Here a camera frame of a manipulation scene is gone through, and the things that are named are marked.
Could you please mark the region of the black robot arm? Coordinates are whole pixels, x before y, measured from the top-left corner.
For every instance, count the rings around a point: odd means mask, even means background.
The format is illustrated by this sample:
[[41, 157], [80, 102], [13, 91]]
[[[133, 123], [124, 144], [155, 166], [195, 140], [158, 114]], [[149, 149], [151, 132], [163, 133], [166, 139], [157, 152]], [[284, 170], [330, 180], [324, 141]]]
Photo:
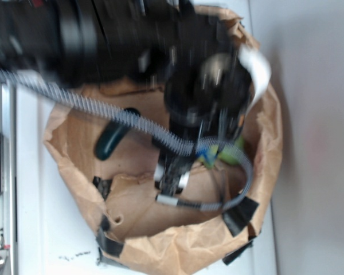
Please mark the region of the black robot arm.
[[117, 111], [96, 143], [107, 159], [131, 128], [161, 149], [156, 187], [165, 195], [211, 145], [240, 136], [251, 76], [217, 15], [190, 1], [0, 1], [0, 74], [40, 72], [62, 87], [122, 77], [165, 84], [169, 130], [134, 108]]

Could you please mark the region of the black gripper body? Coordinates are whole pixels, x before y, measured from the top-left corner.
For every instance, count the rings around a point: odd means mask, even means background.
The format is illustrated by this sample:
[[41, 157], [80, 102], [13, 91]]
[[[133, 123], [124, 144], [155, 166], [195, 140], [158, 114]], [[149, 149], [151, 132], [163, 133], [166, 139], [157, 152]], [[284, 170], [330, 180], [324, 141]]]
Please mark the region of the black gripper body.
[[209, 56], [171, 53], [164, 103], [169, 130], [177, 141], [161, 145], [158, 163], [163, 174], [155, 176], [155, 185], [163, 195], [182, 191], [182, 178], [210, 147], [222, 151], [239, 138], [251, 101], [251, 82], [237, 49]]

